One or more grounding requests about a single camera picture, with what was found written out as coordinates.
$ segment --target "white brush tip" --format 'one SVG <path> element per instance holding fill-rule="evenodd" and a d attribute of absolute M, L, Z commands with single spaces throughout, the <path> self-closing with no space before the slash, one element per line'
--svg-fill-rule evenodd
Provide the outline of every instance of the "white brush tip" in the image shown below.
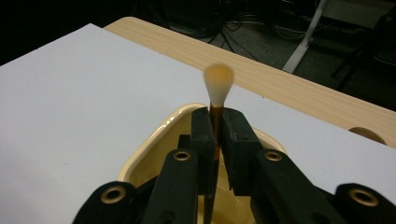
<path fill-rule="evenodd" d="M 206 68 L 204 80 L 214 107 L 224 106 L 224 101 L 233 85 L 233 69 L 225 64 L 216 63 Z"/>

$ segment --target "makeup brush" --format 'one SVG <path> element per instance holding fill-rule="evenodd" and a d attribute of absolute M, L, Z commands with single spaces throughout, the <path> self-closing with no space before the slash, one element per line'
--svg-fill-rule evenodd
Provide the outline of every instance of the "makeup brush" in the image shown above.
<path fill-rule="evenodd" d="M 212 193 L 204 197 L 204 224 L 209 224 L 212 220 L 219 175 L 221 117 L 224 110 L 224 101 L 233 85 L 233 69 L 221 63 L 211 65 L 204 71 L 204 80 L 207 93 L 209 94 L 209 115 L 216 139 L 216 148 L 213 158 L 215 166 L 213 169 Z"/>

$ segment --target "brass screw insert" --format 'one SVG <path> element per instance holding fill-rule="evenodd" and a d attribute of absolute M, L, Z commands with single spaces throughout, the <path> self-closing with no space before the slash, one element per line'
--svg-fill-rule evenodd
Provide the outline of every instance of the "brass screw insert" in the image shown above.
<path fill-rule="evenodd" d="M 371 192 L 364 189 L 350 189 L 348 193 L 349 196 L 357 203 L 370 207 L 378 206 L 378 199 Z"/>
<path fill-rule="evenodd" d="M 125 197 L 126 191 L 122 186 L 114 186 L 106 189 L 100 199 L 102 203 L 117 203 Z"/>
<path fill-rule="evenodd" d="M 174 159 L 177 161 L 187 161 L 191 158 L 191 154 L 188 151 L 178 151 L 174 153 Z"/>
<path fill-rule="evenodd" d="M 264 156 L 269 161 L 281 161 L 282 160 L 282 155 L 277 152 L 274 152 L 274 151 L 265 152 Z"/>

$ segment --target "black plastic part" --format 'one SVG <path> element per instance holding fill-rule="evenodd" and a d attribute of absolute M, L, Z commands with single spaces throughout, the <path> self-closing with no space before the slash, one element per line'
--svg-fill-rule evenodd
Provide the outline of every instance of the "black plastic part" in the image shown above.
<path fill-rule="evenodd" d="M 396 222 L 396 206 L 375 190 L 359 184 L 338 186 L 334 203 L 349 223 Z"/>
<path fill-rule="evenodd" d="M 230 188 L 236 196 L 249 196 L 254 180 L 251 164 L 262 144 L 241 112 L 224 108 L 222 123 L 221 151 Z"/>
<path fill-rule="evenodd" d="M 147 205 L 149 203 L 149 198 L 154 189 L 155 183 L 157 183 L 158 176 L 150 179 L 148 182 L 139 186 L 137 190 L 137 196 L 134 198 L 134 222 L 141 223 L 143 215 L 145 215 Z"/>
<path fill-rule="evenodd" d="M 142 223 L 185 224 L 197 221 L 198 156 L 189 149 L 172 150 L 148 202 Z"/>
<path fill-rule="evenodd" d="M 137 190 L 129 183 L 119 181 L 107 183 L 93 192 L 80 208 L 73 223 L 134 223 L 141 210 L 138 207 L 140 205 L 134 203 L 136 195 Z M 111 202 L 111 199 L 117 198 L 118 201 Z"/>
<path fill-rule="evenodd" d="M 250 209 L 256 224 L 278 224 L 279 219 L 270 201 L 264 198 L 250 198 Z"/>
<path fill-rule="evenodd" d="M 258 195 L 268 197 L 279 223 L 346 223 L 286 154 L 264 149 L 256 158 Z"/>
<path fill-rule="evenodd" d="M 181 134 L 178 136 L 177 148 L 190 147 L 190 135 Z"/>
<path fill-rule="evenodd" d="M 207 107 L 194 110 L 191 113 L 190 148 L 199 156 L 198 193 L 200 195 L 212 194 L 215 144 Z"/>

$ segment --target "brush handle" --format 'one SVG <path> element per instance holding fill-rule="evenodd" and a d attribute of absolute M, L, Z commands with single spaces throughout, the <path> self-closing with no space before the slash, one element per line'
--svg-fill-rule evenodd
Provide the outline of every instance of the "brush handle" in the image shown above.
<path fill-rule="evenodd" d="M 220 145 L 221 145 L 221 125 L 222 125 L 222 114 L 224 111 L 224 106 L 214 107 L 210 105 L 209 116 L 212 122 L 213 134 L 216 140 L 216 150 L 213 160 L 218 161 L 220 156 Z"/>
<path fill-rule="evenodd" d="M 209 116 L 210 121 L 212 122 L 213 134 L 215 135 L 216 140 L 216 148 L 215 154 L 213 156 L 214 160 L 214 168 L 213 168 L 213 178 L 212 178 L 212 186 L 211 193 L 205 195 L 204 197 L 204 224 L 210 224 L 212 221 L 213 208 L 215 205 L 215 196 L 216 196 L 216 187 L 218 184 L 218 176 L 219 176 L 219 156 L 220 156 L 220 147 L 221 147 L 221 125 L 222 125 L 222 113 L 224 111 L 224 106 L 216 107 L 210 105 L 209 108 Z"/>

